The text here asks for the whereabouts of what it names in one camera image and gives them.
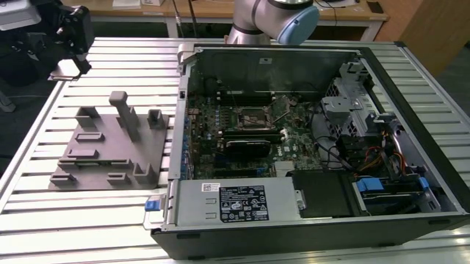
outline warning label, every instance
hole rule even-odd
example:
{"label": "warning label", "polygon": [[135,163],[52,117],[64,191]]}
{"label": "warning label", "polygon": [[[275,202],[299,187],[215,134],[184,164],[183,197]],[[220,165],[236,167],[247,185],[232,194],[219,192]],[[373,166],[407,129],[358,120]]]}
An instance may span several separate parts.
{"label": "warning label", "polygon": [[219,196],[222,222],[270,220],[263,185],[220,187]]}

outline cable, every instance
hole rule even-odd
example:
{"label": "cable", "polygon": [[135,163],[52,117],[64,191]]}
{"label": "cable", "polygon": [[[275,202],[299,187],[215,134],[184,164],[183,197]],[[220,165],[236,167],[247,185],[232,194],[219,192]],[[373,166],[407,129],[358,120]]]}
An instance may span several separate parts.
{"label": "cable", "polygon": [[333,153],[326,147],[323,147],[322,144],[319,144],[318,140],[319,140],[321,138],[333,138],[333,137],[330,137],[330,136],[321,136],[321,137],[315,138],[314,135],[312,135],[314,144],[315,144],[317,146],[319,146],[321,149],[323,149],[323,150],[343,164],[343,168],[345,168],[345,169],[347,169],[349,171],[353,171],[353,172],[358,173],[359,171],[351,166],[351,164],[347,163],[347,161],[346,161],[342,157],[339,157],[335,153]]}
{"label": "cable", "polygon": [[5,160],[11,160],[11,159],[13,159],[13,156],[12,155],[0,154],[0,158],[3,158]]}
{"label": "cable", "polygon": [[194,37],[198,38],[198,30],[196,30],[196,16],[194,14],[194,8],[192,8],[192,0],[188,0],[190,4],[190,12],[191,12],[191,19],[192,19],[192,30],[194,30]]}
{"label": "cable", "polygon": [[[315,2],[317,2],[317,4],[321,6],[321,7],[325,7],[325,8],[329,8],[329,7],[326,7],[325,5],[321,5],[321,3],[315,0]],[[333,13],[334,13],[334,15],[335,15],[335,26],[334,26],[334,28],[333,28],[333,30],[331,30],[331,37],[333,37],[333,39],[335,39],[335,30],[337,30],[337,26],[338,26],[338,16],[337,16],[337,8],[338,7],[334,7],[329,2],[326,2],[327,4],[329,4],[329,6],[330,6],[330,8],[333,8]]]}
{"label": "cable", "polygon": [[45,95],[19,95],[19,96],[8,96],[7,98],[11,99],[11,98],[28,98],[28,97],[31,97],[31,98],[33,98],[33,97],[47,98],[48,96],[45,96]]}
{"label": "cable", "polygon": [[178,24],[179,34],[180,34],[182,37],[184,38],[183,27],[182,27],[182,16],[179,15],[179,11],[178,11],[178,7],[176,7],[175,0],[172,0],[172,2],[174,2],[174,8],[175,8],[175,18],[176,18],[176,24]]}

